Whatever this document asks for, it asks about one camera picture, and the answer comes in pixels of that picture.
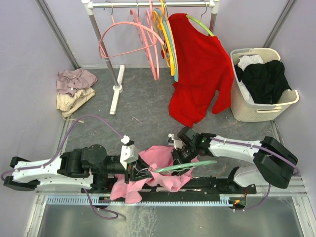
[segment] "pink hanger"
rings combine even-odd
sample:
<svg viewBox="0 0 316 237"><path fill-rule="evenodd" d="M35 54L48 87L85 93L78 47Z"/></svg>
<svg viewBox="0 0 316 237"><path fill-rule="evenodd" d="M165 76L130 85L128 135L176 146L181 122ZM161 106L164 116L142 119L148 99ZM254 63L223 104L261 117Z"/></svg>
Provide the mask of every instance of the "pink hanger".
<svg viewBox="0 0 316 237"><path fill-rule="evenodd" d="M130 52L120 53L120 54L117 54L117 55L114 55L114 56L106 55L106 53L104 52L104 50L103 50L103 48L101 46L101 42L102 42L105 34L109 31L109 29L114 27L114 26L117 26L117 25L128 24L128 25L134 25L136 27L140 27L140 28L146 30L147 32L152 33L159 40L159 42L161 44L164 44L163 40L159 37L159 35L155 31L153 31L152 29L150 29L150 28L148 28L148 27L146 27L146 26L144 26L142 24L137 24L135 22L130 22L130 21L121 21L121 22L115 23L113 15L111 15L111 18L112 18L112 21L113 21L113 25L111 25L109 28L107 28L106 31L103 33L103 35L100 38L100 42L99 42L99 55L100 55L100 58L111 58L111 57L116 57L116 56L120 56L120 55L124 55L124 54L128 54L128 53L133 53L133 52L137 52L137 51L140 51L140 50L143 50L143 49L146 49L146 48L149 48L149 47L152 47L152 46L155 45L153 43L152 45L149 45L149 46L146 46L146 47L143 47L143 48L140 48L140 49L136 49L136 50L133 50L133 51L130 51Z"/></svg>
<svg viewBox="0 0 316 237"><path fill-rule="evenodd" d="M138 14L136 14L136 11L134 9L130 10L130 14L133 17L133 21L135 23L141 24L139 16L138 16ZM146 16L147 16L148 25L153 30L153 25L152 25L152 21L151 21L152 14L150 14L147 9L146 9ZM154 49L155 49L155 54L156 54L156 65L157 65L157 71L156 71L151 51L149 48L147 48L148 41L147 41L147 37L146 37L145 32L144 32L144 29L140 28L140 32L139 32L138 27L136 27L136 30L137 30L137 34L139 36L140 42L142 43L144 48L146 48L145 54L147 56L150 67L152 69L154 80L158 80L159 79L159 62L158 62L158 51L157 51L157 47L156 47L157 38L154 35L147 32L150 41L152 42L152 44L154 44Z"/></svg>

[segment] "laundry basket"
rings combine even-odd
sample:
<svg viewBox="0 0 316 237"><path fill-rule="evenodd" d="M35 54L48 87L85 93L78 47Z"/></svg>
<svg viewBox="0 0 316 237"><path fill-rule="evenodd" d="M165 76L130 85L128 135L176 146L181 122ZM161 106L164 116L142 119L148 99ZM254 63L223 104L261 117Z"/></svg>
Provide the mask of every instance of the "laundry basket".
<svg viewBox="0 0 316 237"><path fill-rule="evenodd" d="M238 78L235 72L234 65L239 62L240 57L244 55L260 55L263 63L272 60L279 60L280 55L270 48L244 48L237 49L231 52L231 61L234 69L234 82L232 87L232 112L238 121L243 122L262 122L275 119L291 104L299 100L297 90L285 90L277 104L255 104L246 101L239 88Z"/></svg>

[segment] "red sweater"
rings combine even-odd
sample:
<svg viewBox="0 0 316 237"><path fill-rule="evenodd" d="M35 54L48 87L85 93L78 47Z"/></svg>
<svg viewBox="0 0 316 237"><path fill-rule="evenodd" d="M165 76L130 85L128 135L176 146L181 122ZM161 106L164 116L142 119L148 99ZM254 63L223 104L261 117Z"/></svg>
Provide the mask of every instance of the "red sweater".
<svg viewBox="0 0 316 237"><path fill-rule="evenodd" d="M212 109L218 114L231 106L234 79L232 63L217 37L206 36L191 25L184 13L169 17L177 53L179 81L169 104L169 114L183 125L192 127Z"/></svg>

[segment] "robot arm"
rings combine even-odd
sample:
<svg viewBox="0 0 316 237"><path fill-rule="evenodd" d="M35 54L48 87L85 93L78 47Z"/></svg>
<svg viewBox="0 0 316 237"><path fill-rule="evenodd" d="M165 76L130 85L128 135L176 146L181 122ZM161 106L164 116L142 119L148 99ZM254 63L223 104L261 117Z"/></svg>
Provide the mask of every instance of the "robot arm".
<svg viewBox="0 0 316 237"><path fill-rule="evenodd" d="M240 141L216 134L198 134L189 127L183 128L178 137L184 142L184 146L172 153L179 163L188 162L196 155L200 155L230 157L252 164L236 169L234 181L242 187L270 183L275 187L286 189L293 176L293 166L298 162L297 158L273 137L265 137L263 141ZM293 165L280 160L267 150L283 157Z"/></svg>
<svg viewBox="0 0 316 237"><path fill-rule="evenodd" d="M183 128L178 137L184 145L172 151L174 165L190 163L197 155L231 157L249 162L250 166L236 167L230 174L234 177L233 181L241 187L251 184L262 185L268 182L279 188L287 188L293 175L292 166L258 147L267 148L294 165L297 163L297 158L271 137L266 137L263 141L239 141L215 134L199 134L189 127ZM26 170L19 170L19 168L42 165L47 160L30 162L14 157L10 166L15 171L12 176L6 177L4 185L20 191L45 187L45 190L52 191L76 191L84 188L102 193L110 186L109 174L123 174L126 183L151 177L149 172L147 175L140 173L142 169L149 168L149 165L138 153L133 141L122 146L121 154L118 156L109 156L103 146L93 145L89 148L63 153L46 167ZM175 170L172 175L182 175L189 169Z"/></svg>

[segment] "gray floor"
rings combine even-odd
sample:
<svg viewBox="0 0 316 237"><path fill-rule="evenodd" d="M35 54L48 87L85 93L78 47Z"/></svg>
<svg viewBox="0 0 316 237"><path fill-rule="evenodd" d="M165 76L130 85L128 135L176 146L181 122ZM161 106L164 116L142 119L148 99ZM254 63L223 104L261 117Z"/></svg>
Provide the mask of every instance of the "gray floor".
<svg viewBox="0 0 316 237"><path fill-rule="evenodd" d="M113 90L106 69L90 70L98 77L93 86L96 96L75 114L105 118L119 132L128 135L141 150L152 145L167 145L168 133L177 134L183 127L168 114L173 93L169 69L161 69L161 80L154 81L150 69L127 69L118 111L109 115ZM234 119L230 109L206 117L194 125L196 132L210 132L241 140L261 140L272 136L269 122L245 123ZM119 154L121 143L103 123L87 118L78 124L67 142L67 151L93 144L103 145L109 154ZM246 162L216 158L217 164L194 169L195 176L227 176L236 166ZM248 198L249 206L261 199ZM126 219L105 221L96 217L89 206L48 205L45 209L41 237L299 237L302 236L291 198L269 198L260 208L233 213L220 207L149 207L112 206Z"/></svg>
<svg viewBox="0 0 316 237"><path fill-rule="evenodd" d="M140 150L153 145L167 145L168 133L177 134L182 124L169 116L168 104L173 93L173 78L169 69L160 70L160 80L154 81L150 69L127 69L123 79L123 92L120 95L116 115L110 115L113 89L107 69L90 70L98 78L93 86L95 97L91 98L74 114L74 118L94 114L105 118L121 134L135 141ZM196 132L215 133L240 140L262 140L272 136L270 122L246 123L234 119L230 109L214 115L211 108L206 117L193 126ZM111 155L119 154L121 142L102 122L95 118L85 119L71 133L66 150L101 144ZM231 158L212 158L217 164L194 169L193 175L228 176L236 166L248 163Z"/></svg>
<svg viewBox="0 0 316 237"><path fill-rule="evenodd" d="M259 202L253 198L249 205ZM112 206L116 220L96 217L89 206L48 205L39 237L302 237L290 197L233 213L222 207Z"/></svg>

